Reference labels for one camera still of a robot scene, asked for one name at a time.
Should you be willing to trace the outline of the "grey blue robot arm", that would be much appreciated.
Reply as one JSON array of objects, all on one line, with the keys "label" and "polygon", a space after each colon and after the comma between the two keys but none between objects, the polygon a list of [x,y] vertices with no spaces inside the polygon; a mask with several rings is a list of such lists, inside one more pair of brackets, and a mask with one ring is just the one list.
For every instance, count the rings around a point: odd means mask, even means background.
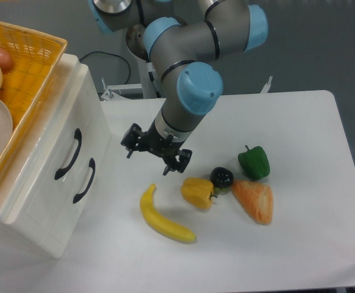
[{"label": "grey blue robot arm", "polygon": [[103,29],[143,27],[142,43],[165,97],[149,129],[132,125],[122,145],[129,153],[147,151],[162,158],[167,173],[183,172],[192,152],[182,145],[223,92],[223,80],[210,61],[263,44],[268,36],[264,10],[243,1],[199,1],[204,19],[183,25],[173,1],[88,4]]}]

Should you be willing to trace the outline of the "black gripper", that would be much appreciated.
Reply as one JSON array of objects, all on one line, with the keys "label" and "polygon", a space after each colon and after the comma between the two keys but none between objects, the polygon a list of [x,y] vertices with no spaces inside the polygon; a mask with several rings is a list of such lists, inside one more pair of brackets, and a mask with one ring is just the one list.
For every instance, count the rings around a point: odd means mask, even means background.
[{"label": "black gripper", "polygon": [[127,151],[127,158],[135,151],[147,151],[161,157],[166,165],[163,176],[169,172],[183,173],[192,158],[192,150],[180,149],[183,141],[175,141],[175,133],[164,122],[154,120],[146,132],[133,123],[122,138],[121,145]]}]

